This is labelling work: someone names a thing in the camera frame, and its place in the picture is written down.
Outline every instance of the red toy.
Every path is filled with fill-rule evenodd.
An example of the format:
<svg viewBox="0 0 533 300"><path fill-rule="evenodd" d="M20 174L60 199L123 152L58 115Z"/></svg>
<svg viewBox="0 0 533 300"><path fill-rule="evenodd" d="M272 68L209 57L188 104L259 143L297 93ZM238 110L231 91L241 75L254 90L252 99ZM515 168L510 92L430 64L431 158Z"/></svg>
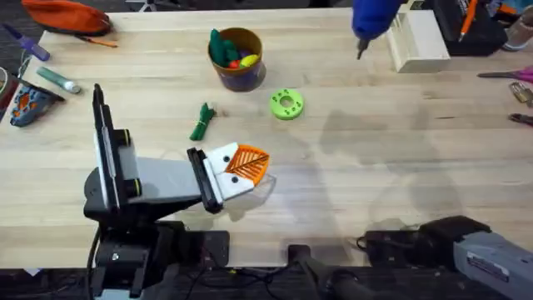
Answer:
<svg viewBox="0 0 533 300"><path fill-rule="evenodd" d="M241 68L241 67L239 67L239 63L241 63L240 60L231 61L228 67L229 68Z"/></svg>

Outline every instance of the light wood surface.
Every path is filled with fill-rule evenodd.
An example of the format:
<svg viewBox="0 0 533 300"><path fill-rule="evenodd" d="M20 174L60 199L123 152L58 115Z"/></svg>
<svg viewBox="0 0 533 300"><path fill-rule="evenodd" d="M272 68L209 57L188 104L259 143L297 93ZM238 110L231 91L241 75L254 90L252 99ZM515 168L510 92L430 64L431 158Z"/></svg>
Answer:
<svg viewBox="0 0 533 300"><path fill-rule="evenodd" d="M25 128L0 125L0 268L81 267L96 223L82 213L83 183L96 166L92 85L137 154L187 159L189 147L247 143L271 154L268 177L216 216L201 205L170 216L191 229L232 235L231 265L285 262L308 243L327 263L363 264L351 244L368 228L398 228L464 214L533 250L533 129L506 120L528 113L507 79L533 49L452 58L437 74L397 74L386 39L356 60L351 9L111 14L117 49L45 33L44 63L85 90ZM212 28L245 27L263 41L266 78L253 92L227 91L206 51ZM293 121L276 120L268 98L296 88ZM188 139L200 106L219 117L202 142Z"/></svg>

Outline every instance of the orange bag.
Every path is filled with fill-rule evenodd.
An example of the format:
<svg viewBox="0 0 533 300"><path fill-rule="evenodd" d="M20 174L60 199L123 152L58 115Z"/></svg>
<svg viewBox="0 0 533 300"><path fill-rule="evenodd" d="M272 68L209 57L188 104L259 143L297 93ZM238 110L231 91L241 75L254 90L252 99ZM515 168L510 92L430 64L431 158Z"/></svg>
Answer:
<svg viewBox="0 0 533 300"><path fill-rule="evenodd" d="M68 0L22 0L33 20L52 33L100 37L112 29L109 17L96 8Z"/></svg>

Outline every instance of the orange object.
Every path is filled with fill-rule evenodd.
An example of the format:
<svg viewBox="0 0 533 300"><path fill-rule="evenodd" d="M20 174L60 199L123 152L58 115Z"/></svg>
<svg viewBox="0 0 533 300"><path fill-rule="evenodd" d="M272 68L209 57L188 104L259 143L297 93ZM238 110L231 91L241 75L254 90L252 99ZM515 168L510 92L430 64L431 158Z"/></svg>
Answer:
<svg viewBox="0 0 533 300"><path fill-rule="evenodd" d="M516 9L514 7L510 7L507 4L501 4L499 12L508 13L508 14L516 14Z"/></svg>
<svg viewBox="0 0 533 300"><path fill-rule="evenodd" d="M227 165L226 173L250 179L256 186L268 168L270 156L257 147L239 145L233 159Z"/></svg>
<svg viewBox="0 0 533 300"><path fill-rule="evenodd" d="M102 45L102 46L107 46L107 47L111 47L111 48L117 48L118 46L116 45L116 43L114 42L108 42L108 41L103 41L103 40L99 40L99 39L96 39L96 38L89 38L89 37L81 37L81 36L76 36L76 38L79 38L81 39L82 41L85 41L85 42L90 42L90 43L95 43L95 44L98 44L98 45Z"/></svg>
<svg viewBox="0 0 533 300"><path fill-rule="evenodd" d="M470 30L472 21L474 21L474 17L476 16L476 7L477 7L477 0L471 0L470 4L468 5L468 12L466 12L466 18L465 18L465 21L463 22L463 27L461 28L461 35L459 36L459 42L463 40L465 35Z"/></svg>
<svg viewBox="0 0 533 300"><path fill-rule="evenodd" d="M96 8L66 0L22 0L32 19L53 33L100 37L112 29L109 17Z"/></svg>

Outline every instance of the green object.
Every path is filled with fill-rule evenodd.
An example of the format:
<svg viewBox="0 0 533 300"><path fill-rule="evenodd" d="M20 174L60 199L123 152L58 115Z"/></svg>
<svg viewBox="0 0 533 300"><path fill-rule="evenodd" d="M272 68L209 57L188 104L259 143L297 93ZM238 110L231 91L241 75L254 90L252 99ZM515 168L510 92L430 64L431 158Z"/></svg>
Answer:
<svg viewBox="0 0 533 300"><path fill-rule="evenodd" d="M270 96L270 109L281 120L292 120L300 116L303 104L300 93L293 89L283 88Z"/></svg>
<svg viewBox="0 0 533 300"><path fill-rule="evenodd" d="M197 125L194 127L194 131L189 137L191 141L201 141L204 134L206 134L207 127L209 122L215 116L215 110L209 108L207 103L203 103L202 109L200 110L200 119L197 122Z"/></svg>
<svg viewBox="0 0 533 300"><path fill-rule="evenodd" d="M228 61L232 62L234 60L241 59L241 56L239 55L239 52L237 51L237 47L235 47L235 44L230 40L225 40L224 42L224 48L226 49L226 58Z"/></svg>
<svg viewBox="0 0 533 300"><path fill-rule="evenodd" d="M211 59L214 63L223 68L227 68L229 61L226 58L226 48L224 47L224 42L222 41L220 33L216 29L211 30L209 53L211 54Z"/></svg>

